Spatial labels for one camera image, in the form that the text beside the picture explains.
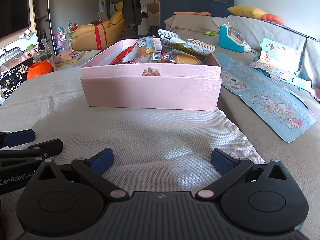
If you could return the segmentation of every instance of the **doorway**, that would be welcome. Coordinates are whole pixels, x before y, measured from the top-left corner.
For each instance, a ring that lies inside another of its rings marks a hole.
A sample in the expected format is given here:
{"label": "doorway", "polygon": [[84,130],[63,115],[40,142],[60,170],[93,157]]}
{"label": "doorway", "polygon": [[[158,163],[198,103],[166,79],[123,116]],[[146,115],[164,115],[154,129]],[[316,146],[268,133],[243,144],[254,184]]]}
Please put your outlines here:
{"label": "doorway", "polygon": [[110,13],[110,0],[106,0],[106,14],[108,18],[111,18],[111,13]]}

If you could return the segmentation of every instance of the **black snack bag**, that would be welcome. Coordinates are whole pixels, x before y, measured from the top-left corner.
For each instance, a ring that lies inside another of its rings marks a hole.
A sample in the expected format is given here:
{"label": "black snack bag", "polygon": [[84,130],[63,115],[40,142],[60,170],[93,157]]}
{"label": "black snack bag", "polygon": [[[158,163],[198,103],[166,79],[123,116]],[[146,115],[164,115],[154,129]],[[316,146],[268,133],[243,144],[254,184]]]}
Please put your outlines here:
{"label": "black snack bag", "polygon": [[0,76],[0,87],[5,99],[27,80],[28,70],[34,63],[33,58],[28,58]]}

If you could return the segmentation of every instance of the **blue and white toy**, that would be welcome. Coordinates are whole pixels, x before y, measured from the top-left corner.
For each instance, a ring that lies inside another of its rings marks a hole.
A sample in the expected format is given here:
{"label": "blue and white toy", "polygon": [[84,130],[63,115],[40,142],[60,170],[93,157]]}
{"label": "blue and white toy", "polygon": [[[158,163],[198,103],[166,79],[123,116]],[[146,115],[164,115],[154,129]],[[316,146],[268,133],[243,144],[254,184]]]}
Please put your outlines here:
{"label": "blue and white toy", "polygon": [[220,26],[219,46],[236,52],[249,52],[250,46],[244,42],[243,35],[231,25],[223,24]]}

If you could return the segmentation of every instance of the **triangular cutout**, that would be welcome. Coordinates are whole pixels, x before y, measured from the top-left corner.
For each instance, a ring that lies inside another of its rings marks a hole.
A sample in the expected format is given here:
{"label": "triangular cutout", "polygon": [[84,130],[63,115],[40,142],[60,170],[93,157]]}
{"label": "triangular cutout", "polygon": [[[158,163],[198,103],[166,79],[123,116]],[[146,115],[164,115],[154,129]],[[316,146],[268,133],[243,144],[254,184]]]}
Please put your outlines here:
{"label": "triangular cutout", "polygon": [[279,165],[274,165],[272,168],[272,171],[269,174],[269,178],[272,179],[283,179],[286,180],[287,177],[282,171],[281,167]]}
{"label": "triangular cutout", "polygon": [[27,161],[28,160],[2,160],[0,163],[0,167],[7,167],[7,166],[19,164],[19,163],[25,163]]}
{"label": "triangular cutout", "polygon": [[39,180],[45,180],[45,179],[54,179],[56,175],[54,174],[53,170],[50,166],[46,166],[44,170],[42,171],[41,175],[39,176]]}

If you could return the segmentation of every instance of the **blue gripper pad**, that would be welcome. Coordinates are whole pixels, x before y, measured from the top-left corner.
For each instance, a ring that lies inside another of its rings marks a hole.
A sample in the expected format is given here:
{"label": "blue gripper pad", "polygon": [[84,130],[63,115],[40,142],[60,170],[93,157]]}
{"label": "blue gripper pad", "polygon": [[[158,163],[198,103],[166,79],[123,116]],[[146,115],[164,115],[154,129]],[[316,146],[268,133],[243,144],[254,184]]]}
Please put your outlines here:
{"label": "blue gripper pad", "polygon": [[113,165],[113,151],[106,148],[86,161],[89,168],[103,175]]}
{"label": "blue gripper pad", "polygon": [[8,147],[14,147],[17,145],[33,142],[35,138],[35,132],[32,129],[29,129],[24,131],[8,133],[6,137],[3,139],[3,143]]}
{"label": "blue gripper pad", "polygon": [[225,152],[214,149],[211,153],[211,164],[223,176],[238,165],[238,161]]}

